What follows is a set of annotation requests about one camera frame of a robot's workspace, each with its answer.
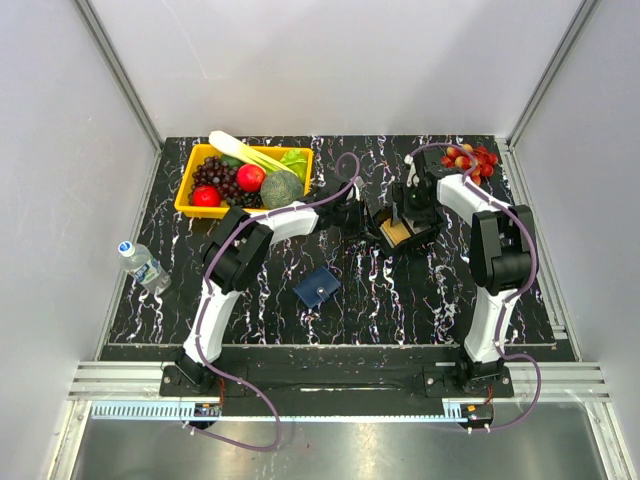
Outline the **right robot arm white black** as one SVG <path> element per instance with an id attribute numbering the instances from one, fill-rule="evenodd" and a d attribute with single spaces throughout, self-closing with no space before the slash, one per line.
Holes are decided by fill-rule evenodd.
<path id="1" fill-rule="evenodd" d="M 392 251 L 416 243 L 432 243 L 444 226 L 447 208 L 471 228 L 469 268 L 476 290 L 470 330 L 455 364 L 457 388 L 480 394 L 503 375 L 503 340 L 511 313 L 537 275 L 533 214 L 482 190 L 471 170 L 477 161 L 465 152 L 462 166 L 447 168 L 427 162 L 419 148 L 404 159 L 405 180 L 392 186 L 391 216 L 381 225 Z"/>

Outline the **black card tray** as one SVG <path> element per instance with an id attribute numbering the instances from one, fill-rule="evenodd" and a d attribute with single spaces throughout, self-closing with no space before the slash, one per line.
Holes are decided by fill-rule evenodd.
<path id="1" fill-rule="evenodd" d="M 415 221 L 402 217 L 392 224 L 392 208 L 383 207 L 368 214 L 368 229 L 380 249 L 392 256 L 409 247 L 432 244 L 445 226 L 440 212 L 435 212 L 435 221 L 419 226 Z"/>

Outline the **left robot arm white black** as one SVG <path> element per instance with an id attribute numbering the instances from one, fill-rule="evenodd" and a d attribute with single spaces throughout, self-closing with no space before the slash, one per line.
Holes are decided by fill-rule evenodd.
<path id="1" fill-rule="evenodd" d="M 336 227 L 359 227 L 365 204 L 362 180 L 333 181 L 287 206 L 264 213 L 233 207 L 214 231 L 194 325 L 175 360 L 182 383 L 193 394 L 213 390 L 222 340 L 240 294 L 256 279 L 270 247 L 292 237 Z"/>

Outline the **blue card holder wallet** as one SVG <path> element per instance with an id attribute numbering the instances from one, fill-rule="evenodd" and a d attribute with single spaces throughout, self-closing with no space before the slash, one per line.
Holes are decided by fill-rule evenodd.
<path id="1" fill-rule="evenodd" d="M 307 308 L 315 308 L 327 302 L 340 286 L 340 281 L 326 267 L 321 267 L 302 280 L 293 291 Z"/>

